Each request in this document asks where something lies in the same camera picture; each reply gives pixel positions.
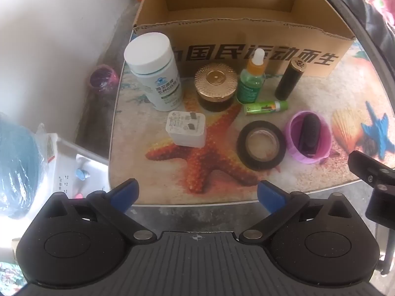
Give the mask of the black gold lipstick tube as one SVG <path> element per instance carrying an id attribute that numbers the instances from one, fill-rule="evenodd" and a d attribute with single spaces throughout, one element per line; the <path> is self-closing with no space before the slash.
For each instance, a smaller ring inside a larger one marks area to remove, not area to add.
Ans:
<path id="1" fill-rule="evenodd" d="M 275 97 L 285 101 L 290 96 L 296 84 L 301 79 L 306 70 L 307 64 L 300 57 L 293 57 L 275 90 Z"/>

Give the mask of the green glue stick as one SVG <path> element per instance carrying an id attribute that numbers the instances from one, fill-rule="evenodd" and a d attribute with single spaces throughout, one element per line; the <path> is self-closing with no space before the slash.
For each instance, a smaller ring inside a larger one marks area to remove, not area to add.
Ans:
<path id="1" fill-rule="evenodd" d="M 275 112 L 288 110 L 289 105 L 287 101 L 269 101 L 269 102 L 255 102 L 243 105 L 243 111 L 246 116 L 271 114 Z"/>

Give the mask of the gold lid cream jar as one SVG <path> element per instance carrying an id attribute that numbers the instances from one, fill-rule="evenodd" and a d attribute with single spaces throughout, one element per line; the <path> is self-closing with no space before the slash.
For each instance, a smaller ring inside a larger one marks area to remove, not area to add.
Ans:
<path id="1" fill-rule="evenodd" d="M 228 109 L 234 102 L 238 74 L 224 63 L 209 63 L 199 68 L 194 86 L 199 104 L 211 112 Z"/>

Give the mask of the black tape roll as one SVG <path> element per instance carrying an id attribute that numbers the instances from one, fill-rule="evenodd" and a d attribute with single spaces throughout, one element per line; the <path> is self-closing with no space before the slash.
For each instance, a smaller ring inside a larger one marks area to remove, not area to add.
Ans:
<path id="1" fill-rule="evenodd" d="M 267 134 L 273 139 L 275 155 L 272 158 L 259 158 L 248 146 L 249 138 L 255 133 Z M 284 159 L 287 149 L 285 136 L 274 124 L 259 120 L 251 122 L 240 131 L 236 142 L 236 152 L 240 161 L 249 169 L 255 171 L 269 170 L 277 167 Z"/>

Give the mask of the green dropper bottle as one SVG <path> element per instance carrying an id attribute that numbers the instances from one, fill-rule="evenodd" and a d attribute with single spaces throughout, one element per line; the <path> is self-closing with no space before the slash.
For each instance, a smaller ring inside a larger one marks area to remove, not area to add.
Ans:
<path id="1" fill-rule="evenodd" d="M 247 66 L 240 73 L 236 98 L 241 104 L 254 103 L 264 82 L 264 57 L 262 48 L 255 49 Z"/>

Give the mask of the blue water jug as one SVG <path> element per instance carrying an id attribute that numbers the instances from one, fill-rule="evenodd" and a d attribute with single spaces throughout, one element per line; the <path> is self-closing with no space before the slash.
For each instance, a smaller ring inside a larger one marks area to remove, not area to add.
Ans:
<path id="1" fill-rule="evenodd" d="M 1 215 L 20 219 L 34 202 L 42 155 L 35 136 L 1 117 Z"/>

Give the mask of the black key fob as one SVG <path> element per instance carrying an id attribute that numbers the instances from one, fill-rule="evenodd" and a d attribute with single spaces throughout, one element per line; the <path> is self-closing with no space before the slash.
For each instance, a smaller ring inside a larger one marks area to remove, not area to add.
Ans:
<path id="1" fill-rule="evenodd" d="M 321 121 L 315 114 L 307 114 L 303 118 L 299 136 L 298 150 L 304 156 L 315 156 L 321 135 Z"/>

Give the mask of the white supplement bottle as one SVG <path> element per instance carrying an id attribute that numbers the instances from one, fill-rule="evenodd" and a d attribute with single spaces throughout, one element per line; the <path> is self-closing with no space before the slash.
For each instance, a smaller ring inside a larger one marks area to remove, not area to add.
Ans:
<path id="1" fill-rule="evenodd" d="M 145 33 L 124 50 L 124 60 L 158 111 L 175 110 L 183 92 L 171 42 L 165 34 Z"/>

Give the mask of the white power strip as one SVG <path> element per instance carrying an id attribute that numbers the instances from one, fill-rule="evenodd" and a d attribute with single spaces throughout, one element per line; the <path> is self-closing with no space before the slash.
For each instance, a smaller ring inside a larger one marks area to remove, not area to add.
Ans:
<path id="1" fill-rule="evenodd" d="M 54 192 L 64 192 L 70 199 L 82 199 L 97 190 L 110 190 L 107 159 L 55 133 L 48 135 L 47 155 L 48 176 Z"/>

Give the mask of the purple cup on floor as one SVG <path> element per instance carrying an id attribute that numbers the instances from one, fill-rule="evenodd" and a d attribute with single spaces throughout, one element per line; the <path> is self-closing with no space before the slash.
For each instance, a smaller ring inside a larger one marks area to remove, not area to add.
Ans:
<path id="1" fill-rule="evenodd" d="M 96 67 L 89 76 L 88 87 L 94 93 L 111 93 L 119 86 L 119 75 L 117 72 L 107 66 L 101 64 Z"/>

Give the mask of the brown cardboard box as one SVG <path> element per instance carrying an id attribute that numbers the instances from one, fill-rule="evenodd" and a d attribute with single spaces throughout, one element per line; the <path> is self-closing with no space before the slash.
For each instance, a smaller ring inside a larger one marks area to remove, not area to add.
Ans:
<path id="1" fill-rule="evenodd" d="M 258 48 L 268 74 L 300 57 L 326 77 L 355 39 L 328 0 L 142 0 L 133 30 L 168 36 L 183 77 L 214 62 L 243 70 Z"/>

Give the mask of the white power adapter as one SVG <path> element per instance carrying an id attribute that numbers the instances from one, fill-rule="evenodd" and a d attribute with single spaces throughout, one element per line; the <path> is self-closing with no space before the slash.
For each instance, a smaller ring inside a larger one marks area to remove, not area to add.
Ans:
<path id="1" fill-rule="evenodd" d="M 166 132 L 178 146 L 203 148 L 206 144 L 206 116 L 194 111 L 171 111 Z"/>

